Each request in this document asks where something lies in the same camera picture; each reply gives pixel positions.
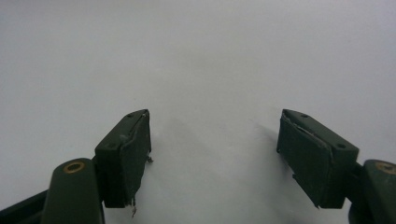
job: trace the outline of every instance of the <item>dark green plastic part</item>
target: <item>dark green plastic part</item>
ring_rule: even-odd
[[[387,161],[366,161],[362,183],[375,223],[396,223],[396,165]]]
[[[344,181],[359,153],[355,146],[311,117],[284,109],[277,152],[315,206],[343,206]]]
[[[53,223],[105,223],[91,160],[68,161],[54,170],[41,218],[41,224]]]
[[[99,143],[94,160],[106,207],[134,204],[150,151],[147,109],[126,115]]]

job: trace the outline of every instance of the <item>small hole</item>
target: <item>small hole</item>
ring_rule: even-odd
[[[346,145],[344,145],[344,144],[337,144],[337,147],[340,147],[340,148],[346,148]]]
[[[391,170],[393,170],[393,167],[384,165],[384,169],[386,169],[386,170],[388,170],[388,171],[391,171]]]
[[[81,167],[80,164],[73,164],[71,166],[68,166],[67,170],[70,171],[70,172],[73,172],[73,171],[77,170],[79,167]]]
[[[64,167],[64,172],[67,174],[73,174],[84,169],[84,166],[84,162],[82,161],[73,161]]]

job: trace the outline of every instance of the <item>white background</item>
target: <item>white background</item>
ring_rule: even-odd
[[[132,223],[347,223],[276,154],[281,110],[396,162],[395,87],[393,0],[1,1],[0,209],[148,108]]]

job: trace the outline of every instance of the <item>black plastic housing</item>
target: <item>black plastic housing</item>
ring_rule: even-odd
[[[341,208],[359,149],[315,119],[284,109],[277,142],[294,178],[315,206]]]
[[[106,207],[133,204],[150,151],[147,109],[126,115],[99,143],[94,161]]]

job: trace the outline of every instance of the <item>screw hole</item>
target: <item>screw hole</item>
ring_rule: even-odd
[[[337,147],[346,148],[346,145],[339,143],[339,144],[337,144]]]
[[[73,174],[75,172],[78,172],[78,171],[84,169],[84,166],[85,166],[84,162],[74,161],[74,162],[67,164],[64,167],[64,172],[67,174]]]

